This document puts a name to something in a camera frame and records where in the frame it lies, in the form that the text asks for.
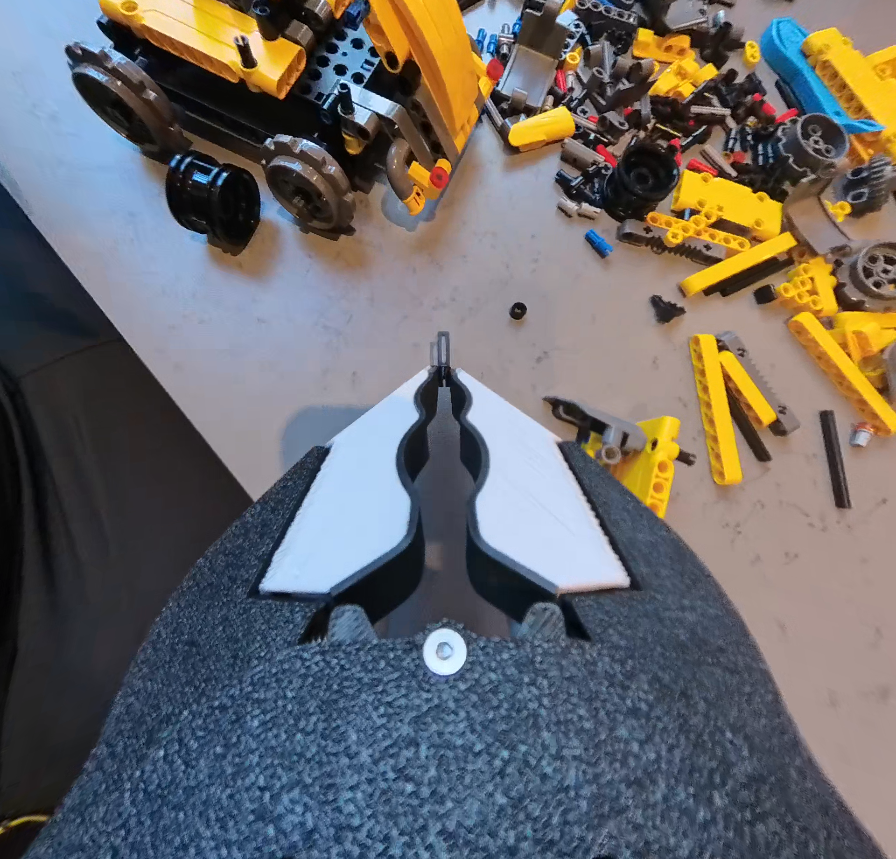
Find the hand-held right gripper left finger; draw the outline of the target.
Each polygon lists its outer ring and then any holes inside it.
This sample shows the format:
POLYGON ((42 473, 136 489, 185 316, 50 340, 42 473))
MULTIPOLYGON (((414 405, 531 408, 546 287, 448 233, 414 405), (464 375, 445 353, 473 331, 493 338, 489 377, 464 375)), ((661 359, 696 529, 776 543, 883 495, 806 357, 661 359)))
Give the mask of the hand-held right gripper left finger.
POLYGON ((261 578, 265 596, 333 598, 410 545, 439 379, 425 368, 335 435, 261 578))

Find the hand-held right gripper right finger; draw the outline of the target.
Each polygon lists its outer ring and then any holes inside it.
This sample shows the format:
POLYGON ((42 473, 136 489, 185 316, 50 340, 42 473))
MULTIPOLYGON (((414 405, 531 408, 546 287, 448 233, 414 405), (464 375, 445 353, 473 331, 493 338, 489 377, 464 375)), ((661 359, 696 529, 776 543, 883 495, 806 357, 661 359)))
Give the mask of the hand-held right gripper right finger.
POLYGON ((451 372, 461 461, 473 481, 466 565, 479 596, 575 596, 630 576, 561 442, 468 373, 451 372))

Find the small yellow grey brick assembly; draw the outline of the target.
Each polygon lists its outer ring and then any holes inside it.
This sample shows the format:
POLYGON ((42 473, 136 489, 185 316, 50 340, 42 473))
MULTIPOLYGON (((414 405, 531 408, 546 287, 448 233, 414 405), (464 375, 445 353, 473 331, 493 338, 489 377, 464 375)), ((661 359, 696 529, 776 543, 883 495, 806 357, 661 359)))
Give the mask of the small yellow grey brick assembly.
POLYGON ((680 421, 631 422, 557 396, 543 397, 558 420, 576 428, 575 441, 593 460, 659 517, 666 517, 676 463, 696 458, 678 444, 680 421))

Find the black toy wheel rim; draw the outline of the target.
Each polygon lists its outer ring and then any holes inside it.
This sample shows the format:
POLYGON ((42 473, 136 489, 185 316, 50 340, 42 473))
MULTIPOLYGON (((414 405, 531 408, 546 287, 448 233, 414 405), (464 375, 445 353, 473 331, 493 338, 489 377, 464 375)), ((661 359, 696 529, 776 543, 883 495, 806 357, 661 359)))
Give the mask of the black toy wheel rim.
POLYGON ((165 196, 180 226, 230 255, 244 250, 261 220, 261 195, 252 173, 201 152, 172 157, 165 196))
POLYGON ((679 175, 675 148, 645 140, 630 143, 605 181, 603 209, 617 222, 642 221, 673 192, 679 175))

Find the grey desk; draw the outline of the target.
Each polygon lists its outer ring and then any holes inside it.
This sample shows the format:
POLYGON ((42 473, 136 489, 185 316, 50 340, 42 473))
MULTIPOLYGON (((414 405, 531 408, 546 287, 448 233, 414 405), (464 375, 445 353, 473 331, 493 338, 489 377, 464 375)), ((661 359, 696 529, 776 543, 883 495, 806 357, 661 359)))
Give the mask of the grey desk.
POLYGON ((621 245, 604 217, 565 216, 559 147, 509 154, 488 121, 434 211, 407 216, 378 183, 338 241, 303 234, 257 166, 197 141, 262 193, 249 247, 212 250, 169 215, 162 167, 73 89, 63 48, 103 44, 97 16, 97 0, 2 0, 2 183, 246 491, 259 497, 418 372, 440 329, 455 364, 558 434, 569 430, 546 394, 629 420, 678 417, 697 462, 677 473, 666 522, 736 604, 819 764, 894 856, 894 439, 847 444, 854 410, 786 313, 749 291, 683 301, 688 260, 621 245), (589 229, 613 245, 607 259, 589 229), (657 324, 655 293, 686 315, 657 324), (514 302, 528 307, 520 321, 514 302), (734 425, 743 478, 719 486, 689 340, 726 330, 800 428, 757 429, 772 457, 760 463, 734 425), (834 504, 823 409, 850 510, 834 504))

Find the long yellow beam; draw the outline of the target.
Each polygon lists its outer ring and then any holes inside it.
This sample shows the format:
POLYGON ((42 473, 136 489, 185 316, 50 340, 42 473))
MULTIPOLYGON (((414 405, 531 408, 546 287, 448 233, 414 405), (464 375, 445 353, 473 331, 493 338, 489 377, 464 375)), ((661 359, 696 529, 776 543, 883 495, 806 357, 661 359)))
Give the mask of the long yellow beam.
POLYGON ((689 350, 713 481, 719 486, 739 484, 743 473, 716 338, 694 334, 689 350))
POLYGON ((837 390, 877 435, 895 434, 895 411, 840 347, 832 333, 810 313, 788 320, 788 328, 837 390))
POLYGON ((756 244, 746 251, 692 274, 678 284, 678 290, 684 298, 698 293, 712 294, 726 281, 738 279, 745 272, 787 254, 797 245, 798 238, 793 234, 781 233, 777 237, 756 244))

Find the black beam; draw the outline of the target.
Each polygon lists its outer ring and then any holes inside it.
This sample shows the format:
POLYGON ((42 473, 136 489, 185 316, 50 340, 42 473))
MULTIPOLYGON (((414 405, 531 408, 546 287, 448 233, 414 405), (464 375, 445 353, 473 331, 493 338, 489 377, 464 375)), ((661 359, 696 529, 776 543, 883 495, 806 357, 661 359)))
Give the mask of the black beam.
POLYGON ((726 395, 732 421, 753 453, 756 461, 760 463, 771 462, 772 457, 769 450, 729 386, 726 386, 726 395))

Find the short yellow beam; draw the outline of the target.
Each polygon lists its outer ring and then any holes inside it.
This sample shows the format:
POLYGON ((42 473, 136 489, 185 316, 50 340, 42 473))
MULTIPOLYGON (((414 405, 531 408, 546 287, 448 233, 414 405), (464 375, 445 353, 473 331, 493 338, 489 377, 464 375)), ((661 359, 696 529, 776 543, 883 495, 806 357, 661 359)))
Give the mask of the short yellow beam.
POLYGON ((758 430, 767 429, 778 420, 774 407, 745 370, 738 357, 729 350, 720 351, 724 383, 748 421, 758 430))

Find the grey gear rack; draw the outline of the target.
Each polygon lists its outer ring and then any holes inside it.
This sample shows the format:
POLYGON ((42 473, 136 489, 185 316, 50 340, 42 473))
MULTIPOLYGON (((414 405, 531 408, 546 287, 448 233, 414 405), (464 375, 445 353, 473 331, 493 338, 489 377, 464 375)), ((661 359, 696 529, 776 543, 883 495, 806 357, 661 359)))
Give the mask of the grey gear rack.
POLYGON ((616 230, 616 238, 623 244, 650 249, 656 254, 668 253, 686 258, 702 266, 711 266, 725 260, 725 247, 698 237, 685 237, 680 231, 647 222, 626 219, 616 230))
POLYGON ((792 406, 771 386, 768 377, 765 376, 763 370, 756 364, 753 355, 746 347, 743 339, 732 330, 723 331, 717 334, 716 338, 720 350, 729 350, 738 357, 741 363, 745 366, 745 370, 750 378, 776 410, 778 420, 771 424, 767 429, 778 437, 786 437, 795 433, 800 428, 800 421, 797 418, 796 413, 792 406))

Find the short black axle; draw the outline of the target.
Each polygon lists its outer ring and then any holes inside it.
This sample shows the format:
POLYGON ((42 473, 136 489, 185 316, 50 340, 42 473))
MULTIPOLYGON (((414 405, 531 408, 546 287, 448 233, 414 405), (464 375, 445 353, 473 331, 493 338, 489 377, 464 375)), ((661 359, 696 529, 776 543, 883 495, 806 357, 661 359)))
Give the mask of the short black axle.
POLYGON ((834 411, 831 409, 819 411, 819 420, 835 507, 839 510, 850 510, 853 505, 834 411))

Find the yellow rounded fairing piece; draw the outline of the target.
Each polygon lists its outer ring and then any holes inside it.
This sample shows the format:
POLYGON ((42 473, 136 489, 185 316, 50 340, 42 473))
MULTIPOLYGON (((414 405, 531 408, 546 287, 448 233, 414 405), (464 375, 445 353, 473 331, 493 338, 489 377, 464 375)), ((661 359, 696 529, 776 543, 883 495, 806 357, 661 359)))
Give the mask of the yellow rounded fairing piece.
POLYGON ((564 106, 516 122, 509 128, 507 143, 519 152, 547 146, 574 136, 576 122, 564 106))

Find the grey toothed wheel hub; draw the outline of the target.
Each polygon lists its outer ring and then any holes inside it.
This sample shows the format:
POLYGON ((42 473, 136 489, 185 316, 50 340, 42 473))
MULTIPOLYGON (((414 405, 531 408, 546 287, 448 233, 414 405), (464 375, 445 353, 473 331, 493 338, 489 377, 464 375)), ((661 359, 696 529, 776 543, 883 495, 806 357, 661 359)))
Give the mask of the grey toothed wheel hub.
POLYGON ((834 292, 844 312, 895 311, 895 243, 871 243, 842 260, 834 292))

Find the grey round hub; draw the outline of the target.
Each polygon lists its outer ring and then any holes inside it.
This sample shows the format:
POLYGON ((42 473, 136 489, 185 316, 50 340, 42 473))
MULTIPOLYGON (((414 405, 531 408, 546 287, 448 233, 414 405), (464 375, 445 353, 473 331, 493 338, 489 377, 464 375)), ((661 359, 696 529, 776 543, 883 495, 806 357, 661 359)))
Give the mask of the grey round hub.
POLYGON ((778 137, 783 171, 793 182, 830 177, 849 151, 849 138, 830 116, 810 113, 791 119, 778 137))

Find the pile of building brick pieces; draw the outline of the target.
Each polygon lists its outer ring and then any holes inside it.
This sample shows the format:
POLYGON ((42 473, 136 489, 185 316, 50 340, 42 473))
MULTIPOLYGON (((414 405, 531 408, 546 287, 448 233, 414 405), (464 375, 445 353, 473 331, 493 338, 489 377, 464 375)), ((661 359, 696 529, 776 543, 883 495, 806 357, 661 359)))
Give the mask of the pile of building brick pieces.
MULTIPOLYGON (((458 1, 465 10, 480 0, 458 1)), ((576 129, 562 141, 562 160, 573 171, 556 175, 558 208, 568 216, 604 211, 608 175, 640 140, 675 148, 679 179, 692 170, 768 193, 782 204, 779 234, 793 234, 798 245, 712 294, 696 295, 731 295, 785 272, 782 283, 756 289, 756 303, 786 308, 791 317, 812 314, 894 409, 894 312, 844 312, 834 292, 839 262, 868 244, 894 242, 880 237, 875 223, 855 230, 857 219, 879 219, 894 193, 882 210, 859 218, 838 200, 836 181, 865 164, 850 157, 855 134, 847 134, 847 157, 832 176, 787 178, 778 137, 805 113, 764 62, 760 39, 745 40, 719 9, 735 0, 517 1, 513 24, 491 35, 482 28, 475 38, 487 60, 504 67, 487 114, 511 148, 507 135, 516 122, 559 106, 570 110, 576 129)), ((719 244, 726 259, 764 242, 714 216, 673 211, 676 187, 638 221, 719 244)))

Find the yellow toy vehicle model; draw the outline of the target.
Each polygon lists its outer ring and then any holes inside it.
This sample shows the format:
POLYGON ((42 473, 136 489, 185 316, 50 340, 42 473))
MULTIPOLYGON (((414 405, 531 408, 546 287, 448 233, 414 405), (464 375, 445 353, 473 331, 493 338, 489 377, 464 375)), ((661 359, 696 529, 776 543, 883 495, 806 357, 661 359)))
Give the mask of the yellow toy vehicle model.
POLYGON ((201 152, 192 137, 253 160, 297 226, 330 240, 354 233, 378 174, 411 215, 436 202, 504 71, 458 0, 98 4, 109 46, 65 48, 91 110, 167 170, 201 152))

